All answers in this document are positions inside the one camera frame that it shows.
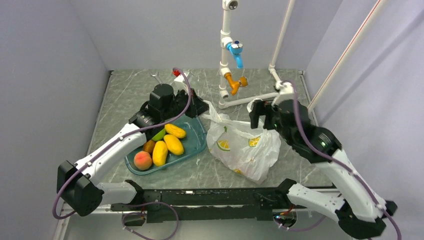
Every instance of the faucet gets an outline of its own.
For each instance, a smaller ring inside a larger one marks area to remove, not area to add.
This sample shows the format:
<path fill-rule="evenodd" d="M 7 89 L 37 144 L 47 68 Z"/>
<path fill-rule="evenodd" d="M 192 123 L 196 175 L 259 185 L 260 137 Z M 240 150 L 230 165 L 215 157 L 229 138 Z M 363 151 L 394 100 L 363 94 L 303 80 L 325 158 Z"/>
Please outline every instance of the faucet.
<path fill-rule="evenodd" d="M 242 69 L 243 61 L 240 54 L 243 51 L 243 43 L 240 41 L 229 42 L 225 47 L 232 54 L 235 62 L 237 63 L 237 68 Z"/>

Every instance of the plastic tray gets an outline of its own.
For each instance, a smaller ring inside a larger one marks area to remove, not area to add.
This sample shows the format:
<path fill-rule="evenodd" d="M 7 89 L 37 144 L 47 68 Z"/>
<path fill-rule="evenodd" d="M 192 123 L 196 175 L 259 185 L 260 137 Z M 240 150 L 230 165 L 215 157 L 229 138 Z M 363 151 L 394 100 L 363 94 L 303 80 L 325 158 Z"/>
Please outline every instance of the plastic tray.
<path fill-rule="evenodd" d="M 125 157 L 126 167 L 131 173 L 135 175 L 151 174 L 155 171 L 168 168 L 172 165 L 187 160 L 206 148 L 207 131 L 198 117 L 190 118 L 186 115 L 183 115 L 175 120 L 172 124 L 184 129 L 186 132 L 186 136 L 183 139 L 180 139 L 182 146 L 184 147 L 184 153 L 179 156 L 168 153 L 168 156 L 166 157 L 166 163 L 163 166 L 158 167 L 152 164 L 151 167 L 147 170 L 139 170 L 134 165 L 134 157 L 138 152 L 143 150 L 143 147 L 138 147 Z"/>

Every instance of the gray marble surface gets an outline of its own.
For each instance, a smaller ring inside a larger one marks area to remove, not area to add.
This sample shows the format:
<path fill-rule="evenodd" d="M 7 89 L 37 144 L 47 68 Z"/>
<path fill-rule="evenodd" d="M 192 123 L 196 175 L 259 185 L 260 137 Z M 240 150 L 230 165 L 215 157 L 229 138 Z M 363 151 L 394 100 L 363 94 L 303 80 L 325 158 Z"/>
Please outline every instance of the gray marble surface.
<path fill-rule="evenodd" d="M 190 82 L 191 87 L 201 98 L 211 101 L 218 112 L 228 114 L 232 120 L 249 121 L 246 104 L 226 109 L 218 108 L 220 76 L 217 69 L 184 70 L 191 71 L 194 75 Z M 128 119 L 149 99 L 150 92 L 157 84 L 156 80 L 150 76 L 150 73 L 155 71 L 159 71 L 159 76 L 165 83 L 170 84 L 175 78 L 170 69 L 112 72 L 92 140 L 91 152 L 119 132 Z M 230 96 L 228 101 L 271 93 L 274 90 L 275 80 L 267 69 L 232 69 L 231 71 L 235 79 L 242 75 L 247 77 L 249 85 L 241 88 L 235 96 Z M 296 81 L 299 100 L 303 105 L 307 105 L 308 99 L 298 71 L 279 69 L 277 73 L 282 80 Z M 209 129 L 210 121 L 202 118 L 202 122 L 206 129 Z M 276 187 L 286 178 L 309 187 L 332 185 L 319 169 L 297 155 L 284 141 L 281 141 L 278 161 L 270 168 L 266 180 L 261 185 L 225 167 L 209 153 L 208 148 L 191 159 L 144 176 L 131 173 L 122 160 L 106 174 L 103 182 L 119 183 L 131 179 L 145 189 L 252 188 Z"/>

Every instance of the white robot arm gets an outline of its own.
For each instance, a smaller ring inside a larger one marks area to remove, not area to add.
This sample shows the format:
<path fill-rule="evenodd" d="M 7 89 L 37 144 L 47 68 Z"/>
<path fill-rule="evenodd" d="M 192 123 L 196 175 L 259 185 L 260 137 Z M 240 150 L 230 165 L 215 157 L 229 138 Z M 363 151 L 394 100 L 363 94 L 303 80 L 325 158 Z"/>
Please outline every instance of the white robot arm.
<path fill-rule="evenodd" d="M 169 84 L 156 85 L 150 93 L 149 101 L 114 137 L 76 163 L 65 161 L 59 166 L 58 195 L 80 216 L 90 214 L 101 205 L 128 204 L 138 199 L 138 195 L 142 194 L 139 191 L 141 187 L 135 182 L 102 183 L 105 174 L 131 151 L 162 131 L 166 120 L 182 115 L 184 110 L 186 116 L 195 118 L 209 109 L 208 104 L 183 82 L 183 79 L 188 80 L 187 75 L 190 73 L 184 74 L 186 77 L 179 75 L 174 80 L 177 94 L 174 94 Z M 56 209 L 53 209 L 53 215 L 60 218 L 55 213 Z"/>
<path fill-rule="evenodd" d="M 281 200 L 333 219 L 356 239 L 380 236 L 386 227 L 382 219 L 392 216 L 397 205 L 365 183 L 331 131 L 311 124 L 307 108 L 293 100 L 297 94 L 292 84 L 285 82 L 278 88 L 280 94 L 272 103 L 254 101 L 251 127 L 257 128 L 259 116 L 265 115 L 263 127 L 276 130 L 293 150 L 327 175 L 342 196 L 328 196 L 286 179 L 276 188 Z"/>

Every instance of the plastic bag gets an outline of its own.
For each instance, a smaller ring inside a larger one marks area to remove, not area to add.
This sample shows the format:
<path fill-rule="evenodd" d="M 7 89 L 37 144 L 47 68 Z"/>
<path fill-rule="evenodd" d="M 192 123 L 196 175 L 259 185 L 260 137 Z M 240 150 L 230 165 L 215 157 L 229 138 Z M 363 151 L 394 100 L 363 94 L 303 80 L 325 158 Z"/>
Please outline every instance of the plastic bag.
<path fill-rule="evenodd" d="M 234 172 L 261 184 L 280 152 L 280 135 L 276 131 L 263 129 L 259 121 L 258 128 L 251 129 L 248 121 L 231 120 L 227 114 L 218 114 L 209 102 L 210 129 L 206 142 L 210 153 Z"/>

